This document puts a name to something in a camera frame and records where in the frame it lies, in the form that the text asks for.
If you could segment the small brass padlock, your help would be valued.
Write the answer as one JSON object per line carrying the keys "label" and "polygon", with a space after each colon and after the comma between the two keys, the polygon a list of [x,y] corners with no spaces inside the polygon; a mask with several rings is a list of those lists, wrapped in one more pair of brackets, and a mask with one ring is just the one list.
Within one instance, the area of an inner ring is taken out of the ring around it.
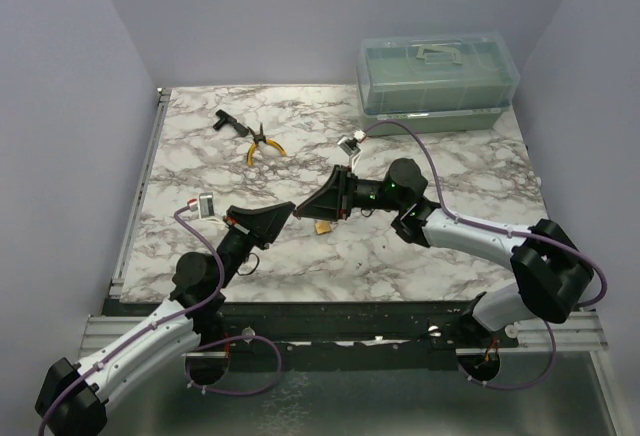
{"label": "small brass padlock", "polygon": [[332,231],[331,224],[327,221],[316,221],[314,228],[318,235],[327,234]]}

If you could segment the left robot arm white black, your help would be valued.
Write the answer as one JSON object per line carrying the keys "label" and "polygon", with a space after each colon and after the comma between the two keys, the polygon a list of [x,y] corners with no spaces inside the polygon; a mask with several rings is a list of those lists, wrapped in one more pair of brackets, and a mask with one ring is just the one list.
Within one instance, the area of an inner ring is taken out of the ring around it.
{"label": "left robot arm white black", "polygon": [[109,412],[167,363],[196,348],[227,344],[218,318],[221,291],[254,249],[275,241],[294,208],[292,202],[230,207],[222,241],[179,258],[173,291],[149,316],[93,354],[75,363],[62,358],[49,368],[35,403],[42,418],[38,432],[97,435]]}

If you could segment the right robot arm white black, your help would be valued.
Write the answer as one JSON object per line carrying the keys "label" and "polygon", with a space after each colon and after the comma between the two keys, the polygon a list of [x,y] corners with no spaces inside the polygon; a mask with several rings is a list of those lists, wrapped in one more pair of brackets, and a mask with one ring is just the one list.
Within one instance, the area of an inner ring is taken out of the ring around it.
{"label": "right robot arm white black", "polygon": [[513,284],[480,293],[462,313],[458,328],[471,347],[485,346],[497,331],[517,321],[567,320],[593,270],[557,223],[541,219],[534,226],[511,227],[480,219],[464,222],[429,200],[427,185],[419,166],[408,158],[394,160],[380,181],[359,178],[351,168],[337,165],[294,215],[337,222],[355,209],[393,212],[391,226],[404,242],[457,250],[511,271]]}

